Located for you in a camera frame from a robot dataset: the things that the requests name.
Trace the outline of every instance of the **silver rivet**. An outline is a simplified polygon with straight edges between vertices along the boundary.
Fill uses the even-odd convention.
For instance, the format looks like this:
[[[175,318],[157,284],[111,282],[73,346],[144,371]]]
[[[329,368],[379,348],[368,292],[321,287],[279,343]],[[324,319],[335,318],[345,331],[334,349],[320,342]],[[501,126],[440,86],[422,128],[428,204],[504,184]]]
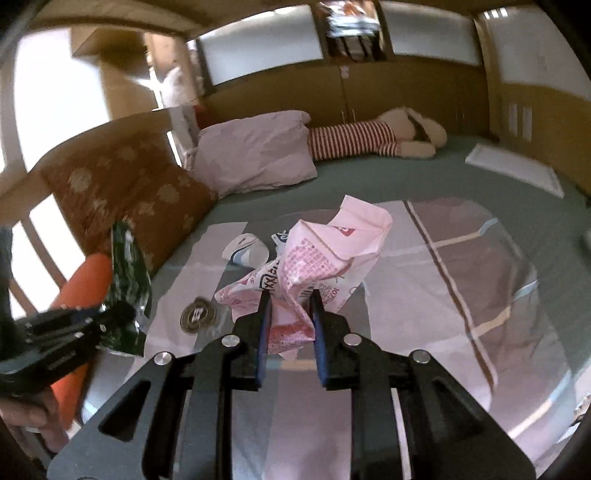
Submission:
[[[222,345],[227,347],[233,347],[240,343],[240,337],[236,335],[226,335],[222,338]]]
[[[343,341],[349,346],[358,346],[361,343],[361,337],[356,333],[348,333],[343,337]]]
[[[156,365],[163,366],[163,365],[169,364],[172,359],[173,359],[173,356],[170,355],[170,353],[160,352],[154,356],[154,363]]]
[[[430,359],[431,355],[429,355],[429,352],[426,352],[425,350],[416,350],[413,352],[413,360],[418,364],[427,364],[429,363]]]

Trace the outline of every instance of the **ceiling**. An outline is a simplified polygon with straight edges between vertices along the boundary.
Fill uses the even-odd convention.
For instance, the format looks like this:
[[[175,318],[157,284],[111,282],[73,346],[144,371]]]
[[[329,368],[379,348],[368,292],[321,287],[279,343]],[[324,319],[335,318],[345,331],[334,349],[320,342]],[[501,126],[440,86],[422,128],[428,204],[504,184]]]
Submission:
[[[407,0],[464,15],[528,0]],[[31,28],[79,23],[111,23],[159,33],[195,37],[241,18],[279,7],[309,3],[294,0],[52,0]]]

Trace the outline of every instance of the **pink wrapper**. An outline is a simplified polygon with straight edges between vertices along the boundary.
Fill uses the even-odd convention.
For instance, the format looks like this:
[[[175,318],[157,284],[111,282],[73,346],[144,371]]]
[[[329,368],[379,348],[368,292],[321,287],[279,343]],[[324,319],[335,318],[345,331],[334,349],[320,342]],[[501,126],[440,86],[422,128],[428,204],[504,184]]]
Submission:
[[[261,291],[269,290],[269,353],[299,348],[314,341],[304,309],[312,290],[320,290],[327,311],[338,312],[374,266],[391,226],[386,210],[347,195],[328,225],[300,220],[281,257],[222,288],[215,299],[230,305],[237,319],[255,312]]]

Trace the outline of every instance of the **red logo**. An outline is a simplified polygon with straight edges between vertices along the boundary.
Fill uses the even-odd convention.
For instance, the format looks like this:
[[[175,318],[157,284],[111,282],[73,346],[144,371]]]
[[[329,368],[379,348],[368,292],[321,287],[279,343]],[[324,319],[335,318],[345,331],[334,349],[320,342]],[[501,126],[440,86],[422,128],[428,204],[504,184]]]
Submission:
[[[341,232],[344,236],[351,236],[355,231],[354,228],[342,228],[340,226],[335,227],[339,232]]]

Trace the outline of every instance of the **human hand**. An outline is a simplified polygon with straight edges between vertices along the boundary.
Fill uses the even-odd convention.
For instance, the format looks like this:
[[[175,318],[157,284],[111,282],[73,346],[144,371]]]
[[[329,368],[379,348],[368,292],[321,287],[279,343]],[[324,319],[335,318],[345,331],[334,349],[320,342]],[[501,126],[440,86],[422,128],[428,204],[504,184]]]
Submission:
[[[0,417],[28,454],[30,452],[18,427],[38,429],[47,448],[57,453],[68,442],[66,432],[60,423],[57,400],[51,388],[37,395],[36,399],[44,408],[25,401],[0,398]]]

